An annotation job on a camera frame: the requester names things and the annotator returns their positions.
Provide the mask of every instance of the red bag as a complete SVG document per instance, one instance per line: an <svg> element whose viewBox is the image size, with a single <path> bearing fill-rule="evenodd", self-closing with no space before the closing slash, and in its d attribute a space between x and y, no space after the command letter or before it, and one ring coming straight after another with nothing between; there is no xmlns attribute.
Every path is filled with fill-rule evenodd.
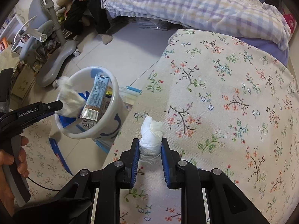
<svg viewBox="0 0 299 224"><path fill-rule="evenodd" d="M292 34L294 32L294 29L295 29L296 20L294 19L293 15L291 13L286 14L284 9L282 9L282 12L283 12L283 17L286 20L288 26L290 27L291 34Z"/></svg>

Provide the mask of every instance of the plastic bucket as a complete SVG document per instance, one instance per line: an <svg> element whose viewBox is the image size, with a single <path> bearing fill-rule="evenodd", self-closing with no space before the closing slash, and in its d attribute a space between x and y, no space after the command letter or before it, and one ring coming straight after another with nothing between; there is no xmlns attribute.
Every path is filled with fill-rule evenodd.
<svg viewBox="0 0 299 224"><path fill-rule="evenodd" d="M113 142L129 112L119 95L119 86L114 75L104 67L90 66L76 72L69 80L74 90L83 97L88 97L97 74L110 78L108 85L112 88L112 96L107 111L95 126L85 130L80 118L67 118L58 114L55 114L55 121L59 130L70 138L93 138L95 142L97 140Z"/></svg>

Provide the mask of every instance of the crumpled tissue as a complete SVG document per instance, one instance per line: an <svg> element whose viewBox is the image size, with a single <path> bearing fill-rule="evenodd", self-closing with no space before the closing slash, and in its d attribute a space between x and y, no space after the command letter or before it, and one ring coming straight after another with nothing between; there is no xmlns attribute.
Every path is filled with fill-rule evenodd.
<svg viewBox="0 0 299 224"><path fill-rule="evenodd" d="M141 126L141 139L139 141L139 159L154 162L161 154L161 141L164 135L163 123L156 122L147 116Z"/></svg>
<svg viewBox="0 0 299 224"><path fill-rule="evenodd" d="M78 117L85 106L85 99L72 89L73 85L69 82L68 77L59 78L57 84L60 91L58 100L63 104L57 114L70 118Z"/></svg>

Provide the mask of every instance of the foot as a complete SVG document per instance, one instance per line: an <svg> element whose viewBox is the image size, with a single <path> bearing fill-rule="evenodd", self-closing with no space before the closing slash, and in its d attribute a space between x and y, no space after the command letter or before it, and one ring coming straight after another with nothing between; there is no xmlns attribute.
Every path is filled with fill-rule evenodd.
<svg viewBox="0 0 299 224"><path fill-rule="evenodd" d="M111 42L111 40L113 39L111 35L108 34L100 34L103 44L108 44Z"/></svg>

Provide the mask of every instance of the black cable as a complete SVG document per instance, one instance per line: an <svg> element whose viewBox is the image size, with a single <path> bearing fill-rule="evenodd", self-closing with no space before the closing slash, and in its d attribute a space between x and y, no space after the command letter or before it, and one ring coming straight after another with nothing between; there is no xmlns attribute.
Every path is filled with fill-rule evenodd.
<svg viewBox="0 0 299 224"><path fill-rule="evenodd" d="M42 188L44 188L44 189L52 190L52 191L60 191L60 190L58 190L58 189L49 189L49 188L46 188L46 187L44 187L44 186L41 186L40 184L34 182L34 181L33 181L31 178L29 178L29 177L28 177L28 179L29 179L31 182L35 183L36 185L38 185L38 186L40 186L40 187L42 187Z"/></svg>

